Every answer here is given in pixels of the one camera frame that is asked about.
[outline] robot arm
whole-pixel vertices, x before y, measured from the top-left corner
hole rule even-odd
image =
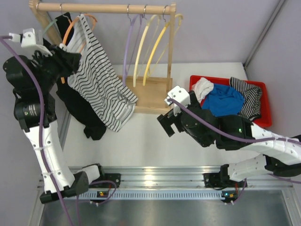
[[[167,114],[157,118],[169,136],[174,134],[171,128],[174,124],[179,132],[185,131],[203,147],[215,143],[217,148],[226,151],[248,150],[260,153],[257,157],[243,162],[225,164],[217,174],[204,174],[207,187],[234,187],[237,182],[243,184],[241,181],[247,177],[268,173],[280,177],[301,174],[301,145],[288,142],[290,138],[272,133],[238,115],[215,117],[209,110],[201,109],[193,91],[188,93],[179,86],[173,88],[165,99],[166,103],[171,105],[169,99],[176,100],[215,128],[238,138],[251,140],[253,143],[236,141],[218,134],[181,110],[176,104]],[[275,139],[254,143],[255,140],[267,137]]]
[[[81,171],[72,174],[64,160],[58,138],[55,100],[49,92],[59,78],[68,77],[78,70],[81,55],[65,52],[54,45],[49,49],[44,47],[41,34],[34,29],[24,30],[23,35],[10,33],[10,36],[13,37],[12,41],[20,42],[22,48],[33,53],[33,60],[25,56],[20,57],[33,72],[44,99],[43,147],[40,148],[41,106],[37,88],[17,59],[15,57],[8,59],[3,65],[3,70],[6,72],[7,80],[14,86],[13,93],[16,98],[14,116],[32,144],[43,175],[45,192],[40,197],[41,202],[58,200],[58,190],[63,198],[71,197],[88,191],[92,181],[108,180],[109,175],[104,174],[100,164],[86,166]],[[45,154],[47,167],[44,164],[42,152]]]

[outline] clothing rack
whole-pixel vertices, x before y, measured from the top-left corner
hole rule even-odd
[[[135,112],[137,113],[166,113],[169,107],[164,102],[167,92],[172,87],[171,64],[174,45],[174,23],[176,4],[170,6],[152,5],[108,5],[108,4],[80,4],[80,3],[44,3],[40,0],[29,0],[29,7],[37,20],[45,29],[51,22],[47,12],[72,12],[72,13],[121,13],[121,14],[158,14],[170,15],[169,27],[169,46],[167,77],[147,79],[146,86],[143,86],[143,77],[136,80],[136,87],[133,87],[133,77],[127,77],[127,86],[136,94],[139,100],[136,103]],[[62,39],[55,27],[51,26],[47,35],[54,44],[60,44]]]

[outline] wooden base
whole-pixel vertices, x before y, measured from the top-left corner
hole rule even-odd
[[[167,78],[150,77],[146,80],[145,86],[143,86],[143,77],[138,77],[136,87],[133,87],[133,77],[128,76],[126,80],[127,87],[138,97],[135,112],[147,114],[167,113],[170,110],[164,101],[167,97],[167,81]],[[171,90],[172,84],[173,79],[170,78],[168,90]]]

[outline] yellow hanger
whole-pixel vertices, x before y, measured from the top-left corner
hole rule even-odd
[[[135,62],[135,68],[134,68],[133,87],[136,86],[136,77],[139,76],[140,71],[141,71],[141,68],[140,68],[140,70],[139,70],[139,72],[138,72],[138,75],[137,75],[137,69],[138,69],[138,64],[139,64],[139,58],[140,58],[141,50],[142,50],[142,47],[143,47],[143,44],[144,44],[144,41],[145,41],[145,37],[146,37],[147,31],[148,31],[148,29],[149,29],[149,27],[150,27],[150,24],[152,23],[152,21],[153,21],[156,17],[158,18],[158,25],[157,25],[156,30],[155,30],[155,32],[154,32],[154,34],[153,34],[153,37],[152,37],[152,39],[151,39],[151,41],[150,41],[150,45],[149,45],[149,47],[148,47],[148,49],[147,49],[147,51],[146,51],[146,54],[145,54],[145,56],[144,56],[144,59],[143,59],[143,62],[142,62],[142,65],[143,65],[144,62],[145,62],[146,56],[147,56],[147,54],[148,54],[148,52],[149,52],[149,50],[150,50],[150,48],[151,48],[151,43],[152,43],[152,41],[154,40],[154,38],[155,38],[155,36],[156,36],[156,33],[157,33],[157,30],[158,30],[158,28],[159,28],[160,20],[161,20],[161,16],[160,16],[160,15],[153,15],[153,16],[150,18],[150,20],[147,22],[147,24],[146,24],[146,26],[145,26],[145,29],[144,29],[144,31],[143,31],[143,34],[142,34],[142,37],[141,37],[141,40],[140,40],[140,44],[139,44],[139,48],[138,48],[138,52],[137,52],[137,57],[136,57],[136,62]]]
[[[177,14],[177,15],[175,15],[175,17],[176,17],[176,18],[177,18],[177,17],[179,18],[179,22],[178,22],[178,27],[177,27],[177,29],[176,29],[175,32],[174,32],[174,35],[178,32],[178,30],[179,30],[179,28],[180,28],[180,26],[181,26],[181,23],[182,23],[182,20],[183,20],[183,15],[182,15],[182,14]],[[160,41],[161,41],[161,39],[162,39],[164,33],[166,32],[166,30],[167,30],[167,28],[168,28],[169,26],[170,26],[170,21],[168,21],[168,22],[165,24],[164,28],[162,29],[160,35],[158,36],[158,38],[157,38],[157,40],[156,40],[156,43],[155,43],[155,45],[154,45],[154,47],[153,47],[153,49],[152,49],[152,51],[151,51],[150,58],[149,58],[149,60],[148,60],[148,62],[147,62],[146,69],[145,69],[145,72],[144,72],[144,77],[143,77],[143,85],[144,85],[144,86],[145,86],[145,83],[146,83],[147,72],[149,72],[149,70],[150,70],[151,61],[152,61],[152,59],[153,59],[153,57],[154,57],[154,54],[155,54],[155,52],[156,52],[156,49],[157,49],[157,47],[158,47],[158,45],[159,45],[159,43],[160,43]],[[165,51],[166,51],[166,49],[167,49],[167,46],[168,46],[168,44],[167,44],[166,47],[164,48],[164,50],[163,50],[161,56],[160,56],[159,59],[157,60],[157,62],[156,62],[156,64],[154,65],[154,67],[157,66],[158,62],[159,62],[160,59],[162,58],[163,54],[165,53]]]
[[[91,30],[94,30],[95,25],[96,25],[96,23],[97,23],[97,19],[95,18],[95,16],[93,16],[93,15],[91,15],[91,14],[84,14],[84,15],[90,17],[91,19],[93,19],[93,26],[92,26],[92,29],[91,29]],[[74,24],[75,24],[76,22],[78,22],[78,21],[79,21],[79,17],[77,16],[77,17],[70,23],[70,25],[69,25],[69,27],[68,27],[68,29],[67,29],[65,35],[64,35],[64,38],[63,38],[63,44],[64,44],[64,45],[66,45],[67,38],[68,38],[68,36],[69,36],[69,34],[70,34],[71,29],[73,28]],[[80,50],[79,50],[79,53],[83,50],[83,48],[84,48],[85,45],[86,45],[86,42],[83,43],[82,47],[81,47]],[[61,78],[61,81],[62,81],[62,84],[64,84],[64,83],[65,83],[65,78]]]

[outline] red plastic bin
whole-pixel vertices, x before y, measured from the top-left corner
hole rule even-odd
[[[208,79],[212,83],[217,83],[217,84],[221,84],[221,85],[229,85],[229,79],[192,75],[192,76],[190,76],[189,90],[192,90],[192,85],[197,83],[197,81],[200,80],[200,78],[202,78],[202,77]],[[271,111],[269,108],[268,91],[267,91],[267,88],[265,87],[265,84],[260,81],[245,81],[245,82],[259,86],[262,89],[262,97],[260,99],[260,101],[261,101],[261,109],[260,109],[261,118],[254,120],[254,123],[256,123],[257,125],[259,125],[260,127],[263,127],[263,128],[270,127],[273,123],[272,123]]]

